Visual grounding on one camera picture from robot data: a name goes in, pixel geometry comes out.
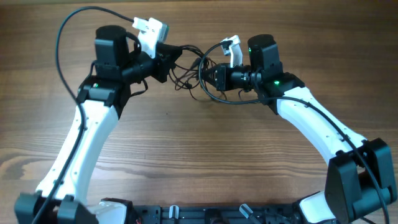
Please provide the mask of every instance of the robotic arm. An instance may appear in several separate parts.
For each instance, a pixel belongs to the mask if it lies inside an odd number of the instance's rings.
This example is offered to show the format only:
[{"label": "robotic arm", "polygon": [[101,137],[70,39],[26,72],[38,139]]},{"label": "robotic arm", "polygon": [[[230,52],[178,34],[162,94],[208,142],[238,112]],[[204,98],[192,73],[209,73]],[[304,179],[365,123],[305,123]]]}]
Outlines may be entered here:
[{"label": "robotic arm", "polygon": [[[298,128],[328,164],[325,191],[289,205],[252,208],[246,204],[237,209],[179,208],[175,205],[170,208],[133,207],[132,202],[115,198],[105,198],[99,205],[86,207],[88,184],[96,161],[132,96],[130,85],[146,84],[144,79],[149,76],[166,82],[170,69],[175,68],[175,61],[182,54],[181,47],[163,44],[168,27],[160,21],[135,18],[133,27],[140,30],[138,37],[119,26],[104,26],[96,31],[97,60],[94,66],[97,75],[84,80],[77,96],[85,112],[85,131],[60,187],[49,199],[49,207],[43,208],[45,211],[39,222],[210,224],[212,217],[223,217],[223,220],[229,220],[223,221],[225,223],[350,223],[382,207],[377,187],[372,183],[373,174],[384,202],[396,201],[388,145],[381,139],[368,141],[339,122],[319,104],[304,82],[283,72],[273,37],[257,35],[248,41],[250,66],[242,65],[240,40],[234,36],[221,44],[224,54],[231,56],[230,63],[218,64],[205,71],[198,66],[203,75],[200,74],[199,79],[218,91],[253,89],[259,97],[257,102],[268,105],[275,114]],[[129,52],[127,38],[135,41],[132,52]],[[71,130],[50,172],[40,182],[35,194],[21,194],[17,200],[15,211],[19,223],[32,223],[42,208],[71,153],[81,128],[80,119],[80,110],[76,108]],[[363,165],[368,165],[369,169],[358,174],[356,166]],[[55,216],[54,207],[59,207]],[[219,215],[209,218],[211,212]]]}]

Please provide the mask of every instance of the white arm segment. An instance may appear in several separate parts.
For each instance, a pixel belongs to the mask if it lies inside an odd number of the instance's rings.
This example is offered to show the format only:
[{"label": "white arm segment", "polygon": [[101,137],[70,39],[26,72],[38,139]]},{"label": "white arm segment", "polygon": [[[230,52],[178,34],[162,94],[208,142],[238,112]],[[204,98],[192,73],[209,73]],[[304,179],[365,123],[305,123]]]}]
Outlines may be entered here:
[{"label": "white arm segment", "polygon": [[[67,173],[54,198],[63,200],[66,195],[74,196],[75,200],[86,203],[86,195],[91,175],[101,149],[108,135],[117,125],[119,117],[115,108],[104,106],[104,102],[86,100],[83,104],[86,113],[86,131],[83,133],[80,145],[73,157]],[[76,141],[80,126],[80,112],[76,107],[75,118],[61,151],[50,172],[40,182],[36,192],[41,190],[42,196],[47,197],[58,178],[66,159]]]},{"label": "white arm segment", "polygon": [[[306,102],[323,111],[345,134],[347,134],[356,147],[362,146],[362,135],[355,133],[337,120],[311,95],[308,88],[296,87],[285,92],[284,96],[294,97]],[[329,164],[329,160],[336,156],[336,152],[342,150],[349,152],[352,148],[343,140],[336,129],[321,115],[305,105],[291,100],[277,100],[277,109],[281,117],[292,123],[303,135],[314,145]],[[325,199],[325,193],[319,192],[307,197],[300,202],[300,208],[305,218],[310,223],[335,218],[329,209]]]},{"label": "white arm segment", "polygon": [[[355,133],[337,120],[311,95],[307,87],[296,87],[285,92],[284,96],[294,97],[306,102],[323,111],[345,134],[347,134],[356,147],[362,146],[362,135]],[[292,123],[319,151],[329,164],[329,160],[336,156],[336,152],[342,150],[349,152],[352,148],[346,141],[342,141],[336,129],[320,114],[305,105],[292,100],[277,100],[277,109],[281,117]]]}]

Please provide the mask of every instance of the wood grain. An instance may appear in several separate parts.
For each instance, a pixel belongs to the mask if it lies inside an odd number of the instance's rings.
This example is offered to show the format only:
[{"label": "wood grain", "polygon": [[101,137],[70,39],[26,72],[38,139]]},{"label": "wood grain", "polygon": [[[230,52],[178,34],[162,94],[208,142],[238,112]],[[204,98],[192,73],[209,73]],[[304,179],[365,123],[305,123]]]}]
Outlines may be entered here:
[{"label": "wood grain", "polygon": [[[398,174],[398,8],[328,1],[135,2],[98,4],[170,25],[168,44],[206,50],[238,34],[242,49],[274,35],[285,71],[299,76],[337,118],[392,149]],[[0,7],[0,223],[15,223],[19,192],[33,192],[54,162],[75,105],[55,70],[59,25],[82,4]],[[131,24],[103,12],[77,14],[61,41],[62,70],[76,90],[95,59],[95,30]],[[212,53],[226,61],[221,51]],[[193,55],[178,61],[188,65]],[[244,63],[248,54],[244,50]],[[130,100],[92,176],[89,204],[103,197],[136,205],[276,203],[323,190],[326,164],[288,122],[261,105],[194,101],[149,79]],[[193,94],[207,97],[199,89]],[[228,93],[237,100],[237,92]],[[389,206],[398,223],[398,203]],[[369,216],[382,223],[382,213]]]}]

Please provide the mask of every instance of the tangled black cord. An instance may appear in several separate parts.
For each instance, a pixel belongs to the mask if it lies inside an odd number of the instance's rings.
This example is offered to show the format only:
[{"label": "tangled black cord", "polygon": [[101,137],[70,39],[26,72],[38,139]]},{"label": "tangled black cord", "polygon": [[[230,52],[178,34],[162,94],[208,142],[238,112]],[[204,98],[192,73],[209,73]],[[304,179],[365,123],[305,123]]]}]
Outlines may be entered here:
[{"label": "tangled black cord", "polygon": [[[192,89],[194,89],[200,85],[198,66],[199,66],[201,58],[204,56],[204,53],[197,46],[194,46],[194,45],[183,45],[180,47],[182,48],[182,50],[187,50],[189,52],[196,54],[198,56],[198,58],[192,63],[190,68],[185,68],[183,66],[175,64],[176,67],[183,70],[184,72],[182,73],[182,75],[180,75],[178,77],[175,74],[174,69],[171,69],[171,72],[169,73],[170,80],[174,83],[174,90],[176,90],[176,91],[179,91],[181,89],[188,90],[191,97],[194,100],[198,100],[192,94]],[[211,67],[214,67],[215,65],[217,65],[217,63],[209,57],[207,57],[205,59],[205,61],[203,62],[203,67],[205,69],[209,69]],[[221,96],[223,96],[225,98],[225,100],[228,99],[223,91],[221,92]]]}]

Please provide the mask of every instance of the wooden table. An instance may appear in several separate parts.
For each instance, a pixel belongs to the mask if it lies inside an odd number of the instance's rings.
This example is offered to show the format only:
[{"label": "wooden table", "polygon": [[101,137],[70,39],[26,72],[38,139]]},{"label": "wooden table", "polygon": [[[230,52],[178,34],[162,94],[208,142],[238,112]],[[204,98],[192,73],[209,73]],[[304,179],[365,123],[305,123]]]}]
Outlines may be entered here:
[{"label": "wooden table", "polygon": [[[53,164],[75,105],[54,65],[63,19],[81,4],[0,8],[0,223],[16,222],[19,192],[33,192]],[[272,34],[285,71],[296,74],[337,118],[392,149],[398,175],[398,10],[394,3],[328,1],[136,2],[99,4],[170,25],[168,44],[206,50],[238,34]],[[103,12],[77,14],[62,35],[62,70],[77,90],[95,59],[95,30],[131,24]],[[229,59],[221,50],[211,57]],[[194,56],[178,61],[188,66]],[[261,105],[193,100],[148,78],[130,99],[92,176],[89,204],[104,197],[136,205],[293,202],[323,190],[326,164],[290,123]],[[133,90],[142,86],[134,85]],[[193,94],[207,99],[198,88]],[[238,100],[236,91],[228,93]],[[389,206],[398,223],[398,203]],[[383,223],[381,211],[369,215]]]}]

